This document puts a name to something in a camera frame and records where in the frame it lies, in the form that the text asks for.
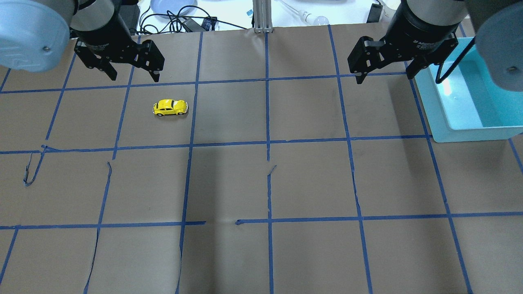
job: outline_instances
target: toy car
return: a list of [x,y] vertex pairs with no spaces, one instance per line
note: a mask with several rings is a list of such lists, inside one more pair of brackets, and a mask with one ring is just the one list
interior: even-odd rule
[[153,113],[157,116],[184,115],[188,109],[184,100],[163,99],[153,105]]

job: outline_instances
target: metal post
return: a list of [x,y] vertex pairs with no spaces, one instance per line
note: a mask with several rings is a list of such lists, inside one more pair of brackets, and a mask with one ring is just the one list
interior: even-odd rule
[[272,32],[270,0],[253,0],[254,32]]

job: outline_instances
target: teal plastic container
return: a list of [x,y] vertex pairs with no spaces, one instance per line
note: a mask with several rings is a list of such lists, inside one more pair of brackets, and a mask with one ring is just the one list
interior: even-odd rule
[[[443,72],[471,39],[459,38]],[[496,86],[475,46],[439,85],[437,70],[431,65],[415,78],[436,142],[503,140],[523,132],[523,92]]]

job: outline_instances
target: car roof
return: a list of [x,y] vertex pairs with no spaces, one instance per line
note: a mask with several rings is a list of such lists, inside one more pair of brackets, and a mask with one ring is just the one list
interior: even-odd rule
[[172,99],[160,100],[160,101],[158,101],[158,107],[159,108],[170,107],[171,101],[173,101],[173,100]]

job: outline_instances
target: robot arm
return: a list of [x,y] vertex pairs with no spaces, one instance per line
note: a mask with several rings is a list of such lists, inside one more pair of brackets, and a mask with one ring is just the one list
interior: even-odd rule
[[153,41],[137,44],[119,15],[121,0],[0,0],[0,64],[43,72],[60,61],[69,29],[86,67],[115,80],[113,63],[129,63],[158,82],[164,57]]
[[375,69],[412,60],[407,68],[407,77],[412,79],[430,64],[445,61],[458,44],[454,32],[467,14],[493,81],[511,91],[523,91],[521,0],[402,0],[383,38],[358,40],[347,59],[350,72],[361,84]]

